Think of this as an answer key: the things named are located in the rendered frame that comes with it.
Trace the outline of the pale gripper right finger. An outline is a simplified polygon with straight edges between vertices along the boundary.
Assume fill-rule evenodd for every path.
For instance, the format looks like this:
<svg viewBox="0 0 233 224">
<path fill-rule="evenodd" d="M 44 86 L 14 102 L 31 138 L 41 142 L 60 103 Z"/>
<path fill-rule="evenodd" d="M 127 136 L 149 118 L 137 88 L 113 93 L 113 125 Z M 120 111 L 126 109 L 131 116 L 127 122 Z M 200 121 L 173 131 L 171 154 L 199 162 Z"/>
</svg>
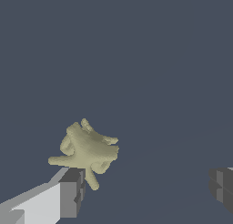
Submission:
<svg viewBox="0 0 233 224">
<path fill-rule="evenodd" d="M 211 168 L 208 176 L 211 195 L 233 214 L 233 168 Z"/>
</svg>

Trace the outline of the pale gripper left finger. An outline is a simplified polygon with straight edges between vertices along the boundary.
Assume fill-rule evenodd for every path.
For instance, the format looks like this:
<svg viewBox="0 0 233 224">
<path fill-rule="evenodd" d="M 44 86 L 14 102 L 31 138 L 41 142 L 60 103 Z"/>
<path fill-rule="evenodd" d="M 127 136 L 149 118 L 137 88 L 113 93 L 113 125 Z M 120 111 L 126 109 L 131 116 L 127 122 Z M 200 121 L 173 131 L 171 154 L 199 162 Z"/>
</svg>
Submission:
<svg viewBox="0 0 233 224">
<path fill-rule="evenodd" d="M 57 224 L 76 218 L 86 193 L 83 168 L 61 168 L 49 182 L 0 204 L 0 224 Z"/>
</svg>

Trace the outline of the beige lumpy figurine object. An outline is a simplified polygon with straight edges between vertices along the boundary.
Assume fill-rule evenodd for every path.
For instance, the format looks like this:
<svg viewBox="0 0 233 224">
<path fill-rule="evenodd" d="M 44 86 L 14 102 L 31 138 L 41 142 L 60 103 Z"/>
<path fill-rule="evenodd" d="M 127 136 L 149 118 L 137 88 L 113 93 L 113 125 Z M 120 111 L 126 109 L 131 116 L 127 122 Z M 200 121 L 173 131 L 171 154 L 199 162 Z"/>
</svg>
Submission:
<svg viewBox="0 0 233 224">
<path fill-rule="evenodd" d="M 69 168 L 84 168 L 85 180 L 93 190 L 99 189 L 95 173 L 104 174 L 110 164 L 117 160 L 119 147 L 117 137 L 97 133 L 83 118 L 66 129 L 66 136 L 60 144 L 64 156 L 50 157 L 50 165 Z"/>
</svg>

